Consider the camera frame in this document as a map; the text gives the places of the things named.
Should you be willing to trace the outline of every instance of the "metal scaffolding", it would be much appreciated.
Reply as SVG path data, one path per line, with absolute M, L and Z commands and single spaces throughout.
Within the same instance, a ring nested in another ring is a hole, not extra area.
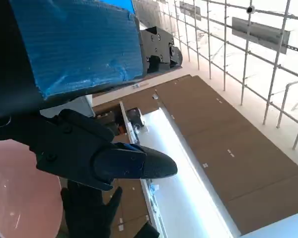
M 185 7 L 182 6 L 183 9 L 185 9 L 185 11 L 189 11 L 191 13 L 194 13 L 194 25 L 190 24 L 188 21 L 187 21 L 187 17 L 186 17 L 186 14 L 184 14 L 184 21 L 179 19 L 179 16 L 177 14 L 177 10 L 176 10 L 176 17 L 172 16 L 170 14 L 170 11 L 169 11 L 169 5 L 168 5 L 168 11 L 169 13 L 165 13 L 163 12 L 163 15 L 168 15 L 169 18 L 170 18 L 170 21 L 171 21 L 171 18 L 175 18 L 176 21 L 177 21 L 177 24 L 178 24 L 178 21 L 181 21 L 185 24 L 185 31 L 186 31 L 186 42 L 183 42 L 181 41 L 181 38 L 180 38 L 180 34 L 179 34 L 179 28 L 178 28 L 178 36 L 179 38 L 175 37 L 177 40 L 179 40 L 179 44 L 184 44 L 188 50 L 188 56 L 189 56 L 189 59 L 190 59 L 190 50 L 195 52 L 197 54 L 197 62 L 198 62 L 198 69 L 200 69 L 200 61 L 199 61 L 199 58 L 202 57 L 203 59 L 207 60 L 209 62 L 209 73 L 210 73 L 210 79 L 211 79 L 211 65 L 215 66 L 216 68 L 218 68 L 219 70 L 221 70 L 223 72 L 223 90 L 225 91 L 226 90 L 226 76 L 228 75 L 230 78 L 236 80 L 238 83 L 241 84 L 241 89 L 242 89 L 242 93 L 241 93 L 241 105 L 243 104 L 243 99 L 244 99 L 244 90 L 245 88 L 250 90 L 251 92 L 253 92 L 255 95 L 257 95 L 259 98 L 261 98 L 262 100 L 266 101 L 266 109 L 265 109 L 265 114 L 264 114 L 264 120 L 263 120 L 263 124 L 265 124 L 266 122 L 266 119 L 267 119 L 267 114 L 268 114 L 268 109 L 270 106 L 274 107 L 275 109 L 277 109 L 279 112 L 280 112 L 280 115 L 279 115 L 279 118 L 278 118 L 278 123 L 277 123 L 277 128 L 280 128 L 280 124 L 281 124 L 281 121 L 282 121 L 282 116 L 285 115 L 287 117 L 289 117 L 291 120 L 293 120 L 295 123 L 298 124 L 298 119 L 294 118 L 292 115 L 290 115 L 289 113 L 285 112 L 285 103 L 286 103 L 286 99 L 287 99 L 287 95 L 288 95 L 288 91 L 289 91 L 289 87 L 294 85 L 294 84 L 297 84 L 298 81 L 295 81 L 295 82 L 292 82 L 292 83 L 289 83 L 287 86 L 286 86 L 286 89 L 285 89 L 285 94 L 284 94 L 284 98 L 283 98 L 283 102 L 282 102 L 282 106 L 281 108 L 279 106 L 277 106 L 276 104 L 274 104 L 273 102 L 271 102 L 271 97 L 274 95 L 272 93 L 272 90 L 273 90 L 273 87 L 274 87 L 274 80 L 275 80 L 275 76 L 276 76 L 276 71 L 277 69 L 280 69 L 280 70 L 283 70 L 293 76 L 296 76 L 298 78 L 298 73 L 278 64 L 278 60 L 279 60 L 279 55 L 280 55 L 280 51 L 281 51 L 281 48 L 283 46 L 283 36 L 284 36 L 284 32 L 285 32 L 285 25 L 286 25 L 286 21 L 287 19 L 295 19 L 295 20 L 298 20 L 298 16 L 294 16 L 292 14 L 289 14 L 288 11 L 289 11 L 289 6 L 290 6 L 290 2 L 291 0 L 288 0 L 287 1 L 287 4 L 286 4 L 286 9 L 285 9 L 285 13 L 282 14 L 282 13 L 277 13 L 277 12 L 272 12 L 272 11 L 265 11 L 265 10 L 259 10 L 257 9 L 256 10 L 256 13 L 262 13 L 262 14 L 269 14 L 269 15 L 274 15 L 274 16 L 279 16 L 279 17 L 283 17 L 283 24 L 282 24 L 282 28 L 281 28 L 281 32 L 280 32 L 280 39 L 279 39 L 279 45 L 278 45 L 278 50 L 277 50 L 277 53 L 276 53 L 276 57 L 275 57 L 275 61 L 272 62 L 266 58 L 263 58 L 262 56 L 259 56 L 253 52 L 251 52 L 249 50 L 249 36 L 250 36 L 250 27 L 251 27 L 251 14 L 249 13 L 249 16 L 248 16 L 248 27 L 247 27 L 247 40 L 246 40 L 246 47 L 245 49 L 232 43 L 232 42 L 229 42 L 226 38 L 227 36 L 227 28 L 232 28 L 232 26 L 228 25 L 227 24 L 227 18 L 229 16 L 227 16 L 227 8 L 228 7 L 232 7 L 232 8 L 239 8 L 239 9 L 244 9 L 245 11 L 248 9 L 247 7 L 243 7 L 243 6 L 237 6 L 237 5 L 233 5 L 233 4 L 229 4 L 227 3 L 227 0 L 225 0 L 224 2 L 217 2 L 217 1 L 213 1 L 213 0 L 200 0 L 200 1 L 204 1 L 206 2 L 207 4 L 207 16 L 202 16 L 202 15 L 198 15 L 197 12 L 196 12 L 196 1 L 198 0 L 193 0 L 193 9 L 194 11 L 192 11 L 192 9 L 187 9 Z M 210 15 L 209 15 L 209 4 L 218 4 L 218 5 L 223 5 L 224 6 L 224 23 L 222 22 L 219 22 L 219 21 L 216 21 L 214 19 L 211 19 L 210 18 Z M 207 20 L 207 25 L 208 25 L 208 28 L 207 30 L 203 30 L 203 29 L 200 29 L 198 26 L 197 26 L 197 15 L 201 18 L 201 19 L 205 19 Z M 210 21 L 211 22 L 214 22 L 216 24 L 219 24 L 221 26 L 224 26 L 224 39 L 222 39 L 221 37 L 213 34 L 212 32 L 210 32 Z M 195 39 L 196 39 L 196 49 L 192 48 L 191 46 L 189 46 L 189 40 L 188 40 L 188 32 L 187 32 L 187 26 L 191 26 L 195 29 Z M 199 43 L 198 43 L 198 34 L 197 34 L 197 31 L 201 31 L 205 34 L 208 35 L 208 48 L 209 48 L 209 55 L 208 57 L 202 55 L 200 52 L 199 52 Z M 217 65 L 216 63 L 214 63 L 211 59 L 211 47 L 210 47 L 210 38 L 211 37 L 214 37 L 220 41 L 222 41 L 224 43 L 224 56 L 223 56 L 223 68 L 219 65 Z M 226 69 L 227 67 L 227 64 L 226 64 L 226 50 L 227 50 L 227 45 L 230 45 L 230 46 L 233 46 L 235 47 L 236 49 L 239 49 L 243 52 L 245 52 L 245 58 L 244 58 L 244 69 L 243 69 L 243 78 L 240 80 L 238 78 L 236 78 L 235 76 L 233 76 L 231 73 L 229 73 Z M 251 87 L 249 87 L 245 80 L 246 80 L 246 67 L 247 67 L 247 57 L 248 55 L 251 55 L 251 56 L 254 56 L 256 57 L 257 59 L 260 59 L 270 65 L 272 65 L 274 68 L 273 68 L 273 74 L 272 74 L 272 78 L 271 78 L 271 83 L 270 83 L 270 88 L 269 88 L 269 93 L 268 93 L 268 97 L 265 98 L 263 97 L 262 95 L 260 95 L 258 92 L 256 92 L 254 89 L 252 89 Z M 298 134 L 297 134 L 297 137 L 295 139 L 295 142 L 294 142 L 294 146 L 293 146 L 293 149 L 296 148 L 296 145 L 298 143 Z

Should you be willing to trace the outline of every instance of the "pink circular surface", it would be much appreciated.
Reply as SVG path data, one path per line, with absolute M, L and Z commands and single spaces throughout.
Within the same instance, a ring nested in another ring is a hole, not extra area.
M 55 238 L 62 219 L 57 176 L 35 168 L 28 146 L 0 141 L 0 237 Z

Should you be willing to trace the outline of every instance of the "metal wire grid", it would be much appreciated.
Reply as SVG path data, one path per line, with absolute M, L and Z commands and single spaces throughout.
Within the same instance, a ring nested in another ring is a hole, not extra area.
M 211 65 L 213 64 L 215 67 L 217 67 L 218 69 L 220 69 L 221 71 L 223 71 L 223 90 L 225 91 L 225 84 L 226 84 L 226 75 L 230 76 L 231 78 L 235 79 L 237 82 L 239 82 L 242 86 L 242 93 L 241 93 L 241 105 L 243 104 L 243 98 L 244 98 L 244 89 L 247 88 L 248 90 L 250 90 L 251 92 L 253 92 L 254 94 L 256 94 L 258 97 L 260 97 L 261 99 L 263 99 L 264 101 L 267 102 L 266 104 L 266 109 L 265 109 L 265 115 L 264 115 L 264 119 L 263 119 L 263 124 L 265 124 L 266 122 L 266 119 L 267 119 L 267 114 L 268 114 L 268 109 L 269 109 L 269 106 L 273 106 L 275 109 L 277 109 L 279 112 L 280 112 L 280 116 L 279 116 L 279 120 L 278 120 L 278 124 L 277 124 L 277 128 L 280 127 L 280 123 L 281 123 L 281 120 L 282 120 L 282 115 L 286 115 L 287 117 L 289 117 L 290 119 L 292 119 L 294 122 L 296 122 L 298 124 L 298 120 L 296 118 L 294 118 L 292 115 L 288 114 L 287 112 L 284 111 L 284 107 L 285 107 L 285 102 L 286 102 L 286 98 L 287 98 L 287 95 L 288 95 L 288 90 L 289 90 L 289 87 L 295 83 L 290 83 L 287 85 L 286 87 L 286 91 L 285 91 L 285 94 L 284 94 L 284 98 L 283 98 L 283 104 L 282 104 L 282 107 L 278 107 L 277 105 L 275 105 L 273 102 L 271 102 L 271 96 L 273 95 L 272 94 L 272 89 L 273 89 L 273 86 L 274 86 L 274 80 L 275 80 L 275 76 L 276 76 L 276 70 L 277 69 L 281 69 L 283 71 L 286 71 L 296 77 L 298 77 L 298 73 L 290 70 L 290 69 L 287 69 L 283 66 L 281 66 L 280 64 L 278 64 L 278 60 L 279 60 L 279 55 L 280 55 L 280 51 L 281 51 L 281 48 L 282 48 L 282 43 L 283 43 L 283 37 L 284 37 L 284 32 L 285 32 L 285 25 L 286 25 L 286 21 L 287 19 L 295 19 L 295 20 L 298 20 L 298 16 L 294 16 L 294 15 L 291 15 L 288 13 L 288 10 L 289 10 L 289 6 L 290 6 L 290 2 L 291 0 L 287 0 L 287 4 L 286 4 L 286 9 L 285 9 L 285 13 L 284 14 L 281 14 L 281 13 L 277 13 L 277 12 L 272 12 L 272 11 L 265 11 L 265 10 L 256 10 L 256 12 L 258 13 L 264 13 L 264 14 L 269 14 L 269 15 L 274 15 L 274 16 L 280 16 L 280 17 L 283 17 L 283 24 L 282 24 L 282 28 L 281 28 L 281 32 L 280 32 L 280 41 L 279 41 L 279 49 L 277 50 L 277 53 L 276 53 L 276 57 L 275 57 L 275 62 L 272 62 L 268 59 L 265 59 L 253 52 L 251 52 L 249 49 L 248 49 L 248 45 L 249 45 L 249 40 L 247 39 L 246 40 L 246 47 L 245 49 L 240 47 L 240 46 L 237 46 L 229 41 L 226 40 L 226 31 L 227 31 L 227 28 L 231 28 L 231 26 L 228 26 L 227 23 L 226 23 L 226 19 L 227 19 L 227 7 L 233 7 L 233 8 L 239 8 L 239 9 L 245 9 L 247 10 L 247 7 L 243 7 L 243 6 L 238 6 L 238 5 L 233 5 L 233 4 L 229 4 L 227 3 L 227 0 L 225 0 L 225 2 L 217 2 L 217 1 L 212 1 L 212 0 L 200 0 L 200 1 L 205 1 L 207 2 L 207 17 L 205 16 L 200 16 L 201 18 L 203 19 L 206 19 L 208 21 L 208 29 L 207 31 L 203 30 L 203 29 L 200 29 L 199 27 L 197 27 L 197 16 L 196 16 L 196 1 L 197 0 L 193 0 L 193 6 L 194 6 L 194 25 L 190 24 L 187 22 L 186 20 L 186 16 L 184 16 L 184 21 L 179 19 L 179 15 L 176 14 L 176 17 L 172 16 L 170 14 L 170 9 L 169 9 L 169 3 L 167 3 L 168 5 L 168 13 L 165 13 L 163 12 L 163 16 L 165 15 L 168 15 L 169 18 L 170 18 L 170 22 L 171 22 L 171 18 L 175 18 L 176 21 L 181 21 L 185 24 L 185 28 L 186 28 L 186 39 L 187 39 L 187 42 L 183 42 L 181 41 L 181 36 L 180 36 L 180 32 L 179 32 L 179 29 L 178 29 L 178 38 L 175 37 L 178 41 L 179 41 L 179 45 L 181 44 L 184 44 L 186 47 L 187 47 L 187 50 L 188 50 L 188 55 L 190 55 L 190 52 L 189 50 L 192 50 L 194 52 L 197 53 L 197 61 L 198 61 L 198 70 L 200 70 L 200 62 L 199 62 L 199 57 L 202 57 L 204 58 L 205 60 L 207 60 L 209 62 L 209 73 L 210 73 L 210 79 L 211 79 Z M 177 13 L 177 5 L 176 5 L 176 0 L 174 0 L 174 7 L 175 7 L 175 12 Z M 213 19 L 210 19 L 210 16 L 209 16 L 209 3 L 213 3 L 213 4 L 218 4 L 218 5 L 224 5 L 224 23 L 221 23 L 221 22 L 218 22 L 216 20 L 213 20 Z M 219 36 L 216 36 L 214 34 L 212 34 L 210 32 L 210 21 L 214 22 L 214 23 L 217 23 L 219 25 L 222 25 L 224 26 L 224 39 L 222 39 L 221 37 Z M 250 34 L 250 24 L 251 24 L 251 14 L 249 14 L 249 18 L 248 18 L 248 29 L 247 29 L 247 35 L 249 36 Z M 195 29 L 195 37 L 196 37 L 196 49 L 192 48 L 189 46 L 189 42 L 188 42 L 188 33 L 187 33 L 187 25 L 188 26 L 191 26 L 191 27 L 194 27 Z M 209 55 L 208 57 L 202 55 L 200 52 L 199 52 L 199 46 L 198 46 L 198 36 L 197 36 L 197 31 L 201 31 L 201 32 L 204 32 L 208 35 L 208 47 L 209 47 Z M 223 63 L 223 67 L 224 68 L 221 68 L 219 65 L 215 64 L 212 60 L 211 60 L 211 53 L 210 53 L 210 37 L 214 37 L 220 41 L 223 41 L 224 42 L 224 57 L 223 57 L 223 60 L 224 60 L 224 63 Z M 245 58 L 244 58 L 244 70 L 243 70 L 243 79 L 242 81 L 237 79 L 235 76 L 231 75 L 229 72 L 227 72 L 226 70 L 226 46 L 227 44 L 241 50 L 241 51 L 244 51 L 245 52 Z M 273 74 L 272 74 L 272 79 L 271 79 L 271 84 L 270 84 L 270 89 L 269 89 L 269 93 L 268 93 L 268 97 L 265 98 L 263 97 L 262 95 L 260 95 L 258 92 L 256 92 L 255 90 L 253 90 L 252 88 L 250 88 L 249 86 L 247 86 L 245 84 L 245 72 L 246 72 L 246 66 L 247 66 L 247 56 L 248 55 L 252 55 L 268 64 L 271 64 L 274 66 L 274 69 L 273 69 Z M 296 136 L 296 139 L 295 139 L 295 142 L 294 142 L 294 145 L 293 145 L 293 149 L 295 150 L 296 146 L 297 146 L 297 143 L 298 143 L 298 133 L 297 133 L 297 136 Z

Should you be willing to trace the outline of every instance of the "black glove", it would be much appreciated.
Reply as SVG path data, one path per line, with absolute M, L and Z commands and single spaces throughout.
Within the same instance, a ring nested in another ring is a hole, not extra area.
M 100 190 L 68 181 L 61 196 L 70 238 L 109 238 L 122 192 L 118 187 L 105 205 Z

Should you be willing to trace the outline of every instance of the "blue plastic wrap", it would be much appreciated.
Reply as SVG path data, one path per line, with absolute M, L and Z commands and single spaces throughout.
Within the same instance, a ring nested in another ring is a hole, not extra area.
M 92 0 L 11 0 L 35 83 L 46 99 L 143 73 L 135 16 Z
M 132 0 L 100 0 L 100 1 L 127 9 L 128 11 L 135 13 Z

